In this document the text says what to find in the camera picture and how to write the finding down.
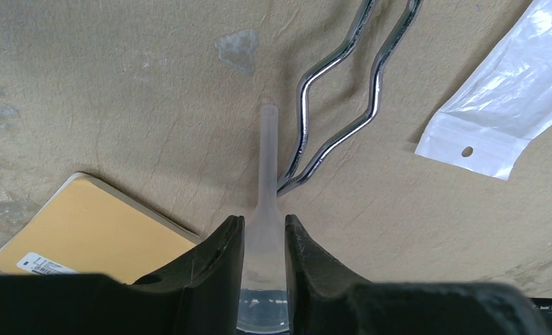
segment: yellow notebook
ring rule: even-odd
[[[0,250],[0,271],[98,272],[133,283],[199,242],[105,182],[75,173]]]

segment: peeled patch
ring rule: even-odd
[[[214,46],[218,50],[218,58],[221,61],[238,68],[246,75],[255,73],[255,50],[259,46],[258,34],[255,30],[242,30],[220,37]]]

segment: clear plastic container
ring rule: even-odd
[[[284,215],[278,209],[278,108],[261,108],[258,205],[245,226],[237,328],[255,334],[289,329]]]

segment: metal rod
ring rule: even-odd
[[[319,77],[339,65],[355,49],[361,35],[364,32],[364,26],[372,15],[374,5],[377,0],[363,0],[356,18],[350,27],[350,31],[343,43],[333,51],[329,56],[317,63],[307,71],[299,81],[297,88],[297,121],[298,135],[295,145],[295,151],[290,157],[290,162],[285,172],[278,180],[278,196],[282,196],[296,187],[306,183],[319,168],[323,160],[343,141],[360,131],[369,124],[376,116],[380,106],[380,87],[382,84],[382,72],[385,64],[396,46],[401,41],[403,35],[411,25],[412,21],[422,4],[422,0],[408,0],[408,4],[393,31],[387,37],[382,47],[376,54],[371,70],[370,92],[368,95],[368,107],[364,113],[344,127],[337,134],[330,137],[317,151],[309,161],[308,165],[300,174],[294,177],[304,154],[308,142],[308,92],[309,89]]]

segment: white barcode sticker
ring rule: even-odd
[[[36,253],[28,253],[23,257],[17,266],[32,274],[77,274],[78,272],[60,265],[53,260],[38,255]]]

